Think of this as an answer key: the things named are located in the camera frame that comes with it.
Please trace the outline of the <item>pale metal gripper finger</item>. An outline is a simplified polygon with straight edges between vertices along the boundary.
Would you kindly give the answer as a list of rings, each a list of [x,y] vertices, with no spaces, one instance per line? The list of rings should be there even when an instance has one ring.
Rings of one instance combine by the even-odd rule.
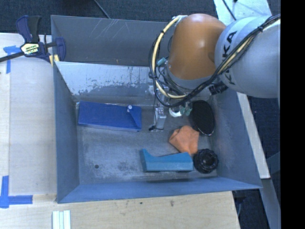
[[[163,130],[166,121],[166,112],[163,107],[157,108],[157,129]]]
[[[153,124],[150,126],[149,130],[153,131],[156,129],[157,125],[157,114],[156,114],[156,107],[153,107]]]

